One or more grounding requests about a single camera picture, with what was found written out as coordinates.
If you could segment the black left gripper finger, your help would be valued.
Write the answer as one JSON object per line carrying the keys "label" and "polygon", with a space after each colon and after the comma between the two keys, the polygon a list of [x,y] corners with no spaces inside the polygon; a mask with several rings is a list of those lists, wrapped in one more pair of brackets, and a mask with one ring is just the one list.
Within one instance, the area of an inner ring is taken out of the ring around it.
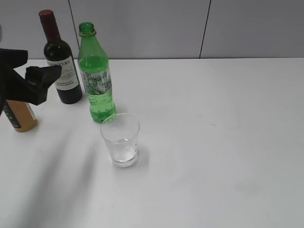
{"label": "black left gripper finger", "polygon": [[49,89],[61,76],[62,67],[58,65],[26,68],[25,80],[39,89]]}

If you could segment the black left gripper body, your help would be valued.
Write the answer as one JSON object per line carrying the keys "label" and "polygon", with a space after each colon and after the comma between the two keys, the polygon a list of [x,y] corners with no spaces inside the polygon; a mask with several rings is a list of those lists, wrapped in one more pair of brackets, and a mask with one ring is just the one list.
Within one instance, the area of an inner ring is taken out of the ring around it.
{"label": "black left gripper body", "polygon": [[15,68],[25,65],[28,51],[18,49],[0,50],[0,110],[6,100],[21,101],[40,105],[47,100],[47,89],[30,85]]}

